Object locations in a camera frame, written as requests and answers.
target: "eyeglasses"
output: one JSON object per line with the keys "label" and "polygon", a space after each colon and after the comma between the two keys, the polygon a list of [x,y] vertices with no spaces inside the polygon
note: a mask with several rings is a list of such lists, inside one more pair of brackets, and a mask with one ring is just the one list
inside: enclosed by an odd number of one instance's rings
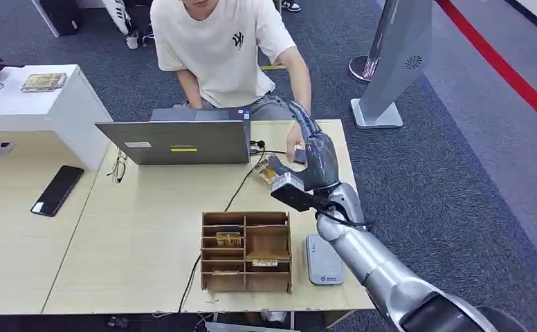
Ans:
{"label": "eyeglasses", "polygon": [[127,161],[128,161],[128,156],[126,156],[126,154],[124,154],[122,150],[118,149],[118,157],[116,158],[116,162],[113,164],[111,172],[107,174],[107,176],[111,176],[111,182],[113,183],[122,182],[122,178],[124,177],[124,174],[126,173]]}

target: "white display stand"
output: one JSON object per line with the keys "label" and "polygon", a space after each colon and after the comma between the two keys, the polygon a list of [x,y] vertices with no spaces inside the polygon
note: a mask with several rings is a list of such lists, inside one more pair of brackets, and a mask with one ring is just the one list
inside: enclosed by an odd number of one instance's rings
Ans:
{"label": "white display stand", "polygon": [[[66,73],[67,81],[52,92],[22,93],[34,73]],[[0,80],[0,131],[53,131],[88,170],[99,170],[109,140],[95,122],[112,119],[79,66],[4,68]]]}

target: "gray laptop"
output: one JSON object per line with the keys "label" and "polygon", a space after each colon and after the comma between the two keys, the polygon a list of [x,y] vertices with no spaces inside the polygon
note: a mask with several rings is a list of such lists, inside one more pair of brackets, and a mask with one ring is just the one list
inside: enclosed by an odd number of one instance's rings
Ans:
{"label": "gray laptop", "polygon": [[97,122],[139,165],[250,161],[248,109],[155,109],[149,122]]}

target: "compartment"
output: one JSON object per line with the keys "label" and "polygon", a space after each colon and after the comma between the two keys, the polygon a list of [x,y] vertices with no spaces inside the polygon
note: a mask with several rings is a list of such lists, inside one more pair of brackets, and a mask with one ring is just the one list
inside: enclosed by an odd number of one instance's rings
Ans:
{"label": "compartment", "polygon": [[244,215],[238,212],[205,212],[203,225],[240,225],[244,226]]}
{"label": "compartment", "polygon": [[244,291],[244,274],[220,275],[213,273],[201,274],[201,289],[218,292]]}
{"label": "compartment", "polygon": [[237,261],[202,261],[201,272],[209,273],[242,273],[244,272],[244,262]]}
{"label": "compartment", "polygon": [[274,273],[274,272],[291,272],[291,264],[287,261],[279,261],[277,266],[253,266],[252,260],[246,260],[247,273]]}
{"label": "compartment", "polygon": [[288,273],[246,273],[246,290],[255,292],[290,292],[291,275]]}
{"label": "compartment", "polygon": [[289,226],[266,225],[246,228],[247,259],[290,259]]}
{"label": "compartment", "polygon": [[244,248],[202,248],[203,261],[243,261]]}
{"label": "compartment", "polygon": [[202,237],[201,238],[201,247],[202,248],[244,248],[244,238],[240,241],[239,246],[220,246],[218,244],[216,237]]}
{"label": "compartment", "polygon": [[[224,237],[219,243],[218,233],[236,233],[241,238]],[[290,293],[290,238],[289,215],[284,212],[204,213],[201,288],[210,292]],[[253,266],[254,259],[277,263]]]}
{"label": "compartment", "polygon": [[246,226],[287,225],[289,216],[284,212],[247,212]]}
{"label": "compartment", "polygon": [[240,225],[209,225],[203,227],[203,237],[215,237],[217,233],[234,232],[244,236],[244,226]]}

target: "black phone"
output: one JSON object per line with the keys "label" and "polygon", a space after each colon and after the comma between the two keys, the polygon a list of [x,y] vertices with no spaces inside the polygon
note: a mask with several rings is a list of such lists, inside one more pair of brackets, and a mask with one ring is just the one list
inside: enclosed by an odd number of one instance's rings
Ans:
{"label": "black phone", "polygon": [[305,150],[296,149],[295,156],[293,157],[293,162],[295,164],[305,165],[307,163],[307,155],[305,154]]}
{"label": "black phone", "polygon": [[61,166],[30,211],[42,216],[55,216],[83,172],[79,167]]}

